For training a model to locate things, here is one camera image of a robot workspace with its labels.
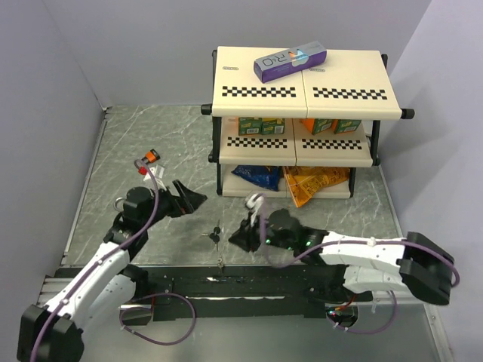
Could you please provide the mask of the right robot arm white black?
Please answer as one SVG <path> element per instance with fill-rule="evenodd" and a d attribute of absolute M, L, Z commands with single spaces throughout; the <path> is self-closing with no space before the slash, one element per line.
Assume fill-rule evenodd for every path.
<path fill-rule="evenodd" d="M 278 247 L 307 265 L 341 267 L 329 289 L 342 301 L 365 292 L 408 291 L 423 302 L 448 305 L 459 279 L 454 258 L 419 232 L 393 239 L 342 235 L 304 226 L 286 209 L 267 218 L 250 212 L 229 242 L 247 253 Z"/>

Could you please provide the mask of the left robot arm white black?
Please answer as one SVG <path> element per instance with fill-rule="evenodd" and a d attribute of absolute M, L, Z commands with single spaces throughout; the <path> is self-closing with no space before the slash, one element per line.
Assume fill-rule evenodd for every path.
<path fill-rule="evenodd" d="M 165 217 L 190 215 L 208 199 L 178 179 L 173 184 L 176 195 L 169 188 L 138 186 L 118 199 L 122 207 L 91 260 L 56 296 L 23 313 L 19 361 L 79 361 L 86 335 L 102 314 L 147 298 L 148 273 L 131 261 L 148 241 L 149 227 Z"/>

